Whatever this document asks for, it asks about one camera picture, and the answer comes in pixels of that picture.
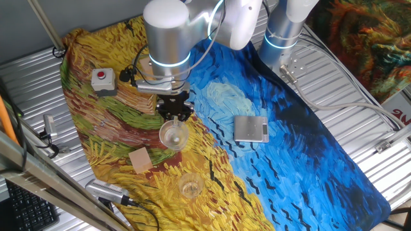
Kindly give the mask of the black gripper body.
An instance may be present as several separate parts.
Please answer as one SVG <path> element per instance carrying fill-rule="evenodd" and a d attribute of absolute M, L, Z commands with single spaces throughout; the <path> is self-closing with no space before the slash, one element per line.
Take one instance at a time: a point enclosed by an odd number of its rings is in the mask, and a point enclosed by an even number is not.
<path fill-rule="evenodd" d="M 187 102 L 188 98 L 189 93 L 186 91 L 178 95 L 159 95 L 156 109 L 162 116 L 191 116 L 194 107 Z"/>

